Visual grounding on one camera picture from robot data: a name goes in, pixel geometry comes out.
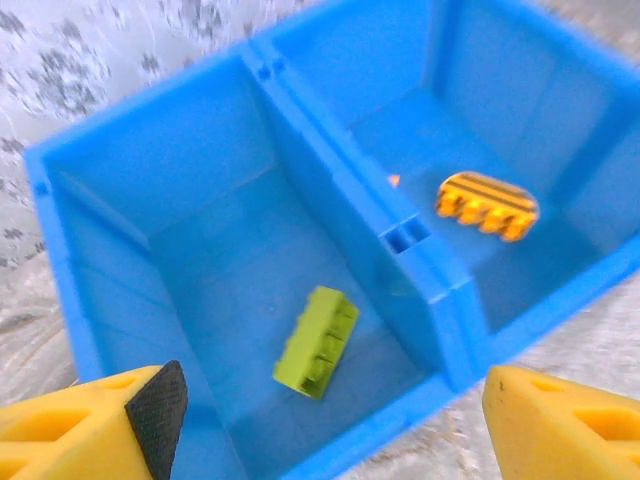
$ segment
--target bin compartment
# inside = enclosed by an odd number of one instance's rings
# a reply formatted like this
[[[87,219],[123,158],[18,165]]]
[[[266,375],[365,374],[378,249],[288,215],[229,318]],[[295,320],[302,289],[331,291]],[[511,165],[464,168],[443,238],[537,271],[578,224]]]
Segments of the bin compartment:
[[[595,283],[574,282],[640,238],[640,82],[545,13],[502,0],[343,1],[255,43],[397,218],[417,211],[462,262],[485,329],[469,348],[505,361],[640,265],[634,243]],[[541,216],[528,236],[508,244],[438,217],[439,186],[462,171],[532,192]],[[549,299],[569,285],[584,296],[558,314]],[[538,324],[522,324],[534,310]],[[513,328],[517,341],[499,337]]]
[[[329,476],[440,408],[449,372],[469,366],[461,343],[442,353],[446,289],[394,252],[386,214],[270,69],[240,52],[27,161],[81,379],[182,362],[189,408],[172,478],[296,476],[305,461]],[[272,378],[318,285],[360,310],[322,401]],[[349,451],[362,429],[366,446]]]

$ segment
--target yellow toy piece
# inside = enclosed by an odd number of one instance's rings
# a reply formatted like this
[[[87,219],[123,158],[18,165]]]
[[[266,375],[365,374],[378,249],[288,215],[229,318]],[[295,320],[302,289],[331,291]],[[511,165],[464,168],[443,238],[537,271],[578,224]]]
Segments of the yellow toy piece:
[[[0,408],[1,480],[168,480],[187,405],[178,362]]]
[[[517,367],[482,399],[504,480],[640,479],[640,402]]]
[[[522,188],[475,172],[452,175],[440,186],[436,212],[478,225],[505,242],[521,240],[538,220],[536,200]]]

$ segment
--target black rubber pad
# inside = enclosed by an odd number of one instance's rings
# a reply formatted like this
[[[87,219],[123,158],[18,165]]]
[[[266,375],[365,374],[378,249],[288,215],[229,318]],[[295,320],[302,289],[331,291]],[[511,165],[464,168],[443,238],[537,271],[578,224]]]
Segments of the black rubber pad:
[[[154,480],[169,480],[187,410],[187,383],[180,363],[160,369],[125,405],[131,428]]]

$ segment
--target bin floor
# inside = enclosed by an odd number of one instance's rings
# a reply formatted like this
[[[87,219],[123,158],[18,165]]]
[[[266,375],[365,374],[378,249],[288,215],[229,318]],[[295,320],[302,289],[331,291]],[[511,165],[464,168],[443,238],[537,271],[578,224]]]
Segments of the bin floor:
[[[354,137],[420,209],[473,272],[490,328],[497,331],[604,255],[426,89],[418,88],[351,125]],[[434,210],[440,184],[464,170],[528,189],[541,216],[520,242],[443,219]]]
[[[423,380],[279,168],[153,240],[184,332],[249,478],[271,478]],[[322,401],[272,379],[317,285],[360,317]]]

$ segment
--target green toy brick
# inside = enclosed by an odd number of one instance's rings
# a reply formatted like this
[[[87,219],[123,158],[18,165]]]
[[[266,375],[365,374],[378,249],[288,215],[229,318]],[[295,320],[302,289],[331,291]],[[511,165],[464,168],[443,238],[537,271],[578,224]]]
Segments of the green toy brick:
[[[273,378],[296,392],[321,399],[358,313],[344,293],[316,287],[276,363]]]

